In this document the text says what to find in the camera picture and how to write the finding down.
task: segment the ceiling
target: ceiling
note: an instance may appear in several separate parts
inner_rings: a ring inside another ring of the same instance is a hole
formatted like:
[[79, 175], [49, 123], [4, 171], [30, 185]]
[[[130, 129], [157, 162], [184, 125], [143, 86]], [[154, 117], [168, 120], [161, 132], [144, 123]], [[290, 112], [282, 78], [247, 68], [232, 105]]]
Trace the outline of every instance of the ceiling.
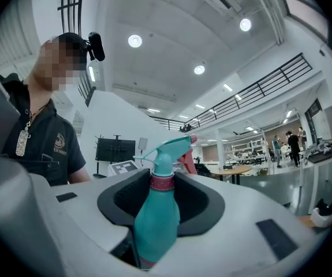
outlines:
[[[113, 92], [137, 107], [160, 110], [159, 117], [176, 118], [275, 42], [258, 0], [228, 0], [233, 7], [223, 15], [204, 0], [121, 1]], [[252, 21], [248, 32], [239, 28], [243, 17]], [[133, 34], [142, 38], [139, 48], [128, 44]], [[205, 66], [202, 75], [194, 74], [197, 65]]]
[[[252, 127], [253, 129], [264, 129], [267, 127], [276, 127], [283, 123], [286, 119], [286, 114], [288, 111], [292, 111], [289, 122], [296, 119], [295, 116], [297, 113], [302, 113], [304, 108], [306, 108], [307, 100], [310, 95], [316, 93], [322, 83], [314, 85], [312, 88], [303, 91], [302, 93], [296, 95], [295, 97], [289, 99], [286, 102], [281, 103], [280, 105], [274, 106], [270, 109], [267, 109], [259, 114], [256, 114], [248, 119], [245, 119], [240, 122], [222, 127], [219, 129], [222, 139], [228, 140], [231, 137], [235, 137], [234, 132], [241, 134], [249, 132], [247, 127]], [[198, 141], [197, 145], [201, 144], [215, 144], [216, 142], [207, 142], [207, 140], [215, 140], [214, 132], [205, 132], [202, 134], [197, 134]]]

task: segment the pink label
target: pink label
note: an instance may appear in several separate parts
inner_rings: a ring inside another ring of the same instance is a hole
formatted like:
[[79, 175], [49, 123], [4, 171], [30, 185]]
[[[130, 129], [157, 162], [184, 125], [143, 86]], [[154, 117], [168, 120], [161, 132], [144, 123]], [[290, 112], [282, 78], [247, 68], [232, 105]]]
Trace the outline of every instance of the pink label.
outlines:
[[174, 188], [173, 175], [171, 177], [156, 177], [152, 174], [150, 187], [157, 191], [169, 191]]

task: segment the wooden table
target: wooden table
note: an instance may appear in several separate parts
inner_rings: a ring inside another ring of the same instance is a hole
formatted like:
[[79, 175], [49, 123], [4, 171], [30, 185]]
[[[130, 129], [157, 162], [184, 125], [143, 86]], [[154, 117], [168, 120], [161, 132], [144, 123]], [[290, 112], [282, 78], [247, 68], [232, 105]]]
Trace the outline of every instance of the wooden table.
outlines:
[[238, 165], [235, 167], [235, 169], [213, 170], [213, 171], [211, 171], [211, 173], [215, 174], [215, 175], [219, 175], [220, 181], [223, 181], [224, 175], [231, 175], [233, 184], [235, 184], [235, 176], [236, 176], [236, 184], [240, 185], [240, 174], [246, 173], [250, 169], [252, 169], [252, 166]]

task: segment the floor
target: floor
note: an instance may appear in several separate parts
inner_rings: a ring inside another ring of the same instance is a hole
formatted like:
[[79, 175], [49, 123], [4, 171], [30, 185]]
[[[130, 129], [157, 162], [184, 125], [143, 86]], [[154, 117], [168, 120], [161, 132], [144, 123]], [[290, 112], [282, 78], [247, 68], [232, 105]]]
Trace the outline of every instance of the floor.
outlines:
[[[275, 166], [274, 175], [254, 175], [257, 168], [254, 167], [250, 175], [240, 177], [242, 186], [262, 192], [281, 205], [290, 203], [289, 210], [296, 216], [308, 215], [314, 184], [313, 167], [304, 170], [305, 182], [301, 188], [299, 187], [300, 170], [293, 166], [289, 165], [281, 169]], [[326, 180], [327, 171], [331, 174], [329, 180]], [[317, 203], [321, 198], [328, 204], [332, 203], [332, 163], [320, 166], [319, 169], [318, 195], [315, 202]]]

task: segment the spray bottle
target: spray bottle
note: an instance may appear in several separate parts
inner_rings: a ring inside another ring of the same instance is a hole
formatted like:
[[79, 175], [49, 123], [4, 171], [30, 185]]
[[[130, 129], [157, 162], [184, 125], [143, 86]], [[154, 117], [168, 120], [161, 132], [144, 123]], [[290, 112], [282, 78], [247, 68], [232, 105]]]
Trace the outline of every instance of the spray bottle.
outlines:
[[154, 169], [151, 174], [150, 191], [142, 208], [135, 218], [134, 233], [140, 260], [154, 265], [177, 238], [180, 211], [173, 197], [174, 174], [172, 163], [186, 153], [191, 156], [190, 145], [196, 136], [184, 136], [165, 141], [147, 154], [135, 159], [146, 159], [156, 150]]

